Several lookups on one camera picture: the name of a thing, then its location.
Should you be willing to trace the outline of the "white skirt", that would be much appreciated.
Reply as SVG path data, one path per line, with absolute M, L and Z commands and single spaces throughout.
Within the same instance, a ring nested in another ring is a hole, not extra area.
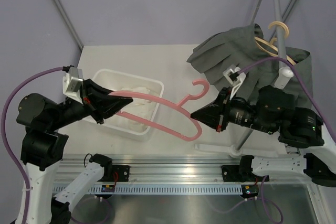
M 158 95 L 158 93 L 146 87 L 122 88 L 121 91 L 132 91 L 154 96 Z M 150 120 L 154 113 L 155 107 L 156 103 L 152 101 L 133 98 L 133 102 L 125 106 L 121 111 L 136 115 L 146 120 Z M 119 115 L 114 115 L 113 117 L 107 119 L 106 123 L 122 129 L 139 133 L 144 132 L 147 129 L 146 125 L 121 117 Z

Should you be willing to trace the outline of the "grey pleated skirt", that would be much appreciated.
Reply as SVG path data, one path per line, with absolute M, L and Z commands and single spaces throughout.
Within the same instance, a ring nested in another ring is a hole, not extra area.
M 264 38 L 263 31 L 258 24 L 236 27 L 213 35 L 193 49 L 193 53 L 189 56 L 187 62 L 196 71 L 203 73 L 207 81 L 220 91 L 223 87 L 229 87 L 229 82 L 223 76 L 223 72 L 228 67 L 235 65 L 242 69 L 258 60 L 270 57 L 257 47 L 255 36 Z M 309 93 L 313 95 L 312 56 L 310 52 L 299 48 L 286 47 L 286 53 L 296 63 L 294 68 Z M 278 78 L 278 71 L 278 61 L 267 61 L 251 68 L 236 96 L 251 104 L 256 104 L 259 89 L 273 85 Z M 294 95 L 296 106 L 309 109 L 312 107 L 296 77 L 291 78 L 285 86 L 284 92 Z

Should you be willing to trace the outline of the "beige wooden hanger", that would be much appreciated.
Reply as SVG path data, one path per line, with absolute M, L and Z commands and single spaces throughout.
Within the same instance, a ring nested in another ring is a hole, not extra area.
M 277 28 L 281 27 L 284 30 L 284 32 L 285 32 L 284 39 L 287 39 L 289 37 L 289 28 L 285 23 L 280 22 L 280 21 L 273 21 L 268 25 L 268 29 L 271 29 L 274 26 L 276 26 Z M 257 47 L 260 50 L 266 52 L 268 55 L 270 55 L 272 57 L 278 57 L 279 56 L 278 54 L 275 54 L 275 53 L 265 49 L 263 46 L 260 45 L 260 43 L 262 43 L 262 44 L 266 45 L 267 47 L 271 48 L 273 51 L 278 52 L 278 48 L 275 46 L 275 42 L 277 42 L 277 40 L 278 40 L 276 37 L 272 38 L 270 41 L 266 41 L 266 40 L 261 39 L 261 38 L 256 37 L 256 36 L 254 37 L 254 39 L 255 39 L 255 43 L 256 43 Z

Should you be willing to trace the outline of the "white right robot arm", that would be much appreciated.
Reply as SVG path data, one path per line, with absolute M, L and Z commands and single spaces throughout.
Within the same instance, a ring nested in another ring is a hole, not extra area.
M 193 112 L 195 119 L 217 132 L 229 123 L 269 135 L 279 132 L 278 140 L 295 148 L 309 148 L 311 152 L 293 158 L 257 157 L 243 155 L 239 165 L 223 165 L 225 182 L 254 182 L 263 177 L 310 177 L 317 185 L 335 187 L 335 154 L 322 154 L 327 146 L 322 138 L 323 120 L 313 110 L 295 105 L 295 98 L 280 89 L 266 86 L 259 90 L 255 105 L 243 98 L 230 97 L 231 90 L 222 88 L 210 104 Z

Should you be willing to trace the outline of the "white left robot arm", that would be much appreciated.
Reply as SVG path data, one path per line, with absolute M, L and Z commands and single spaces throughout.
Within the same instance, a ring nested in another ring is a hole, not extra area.
M 74 97 L 56 103 L 45 96 L 32 93 L 19 104 L 17 123 L 26 127 L 20 159 L 27 176 L 20 213 L 16 222 L 69 223 L 71 214 L 80 199 L 96 182 L 116 181 L 113 160 L 94 154 L 85 170 L 61 193 L 53 196 L 52 186 L 63 158 L 69 136 L 57 131 L 88 116 L 98 124 L 114 116 L 132 98 L 111 96 L 91 79 L 70 83 Z

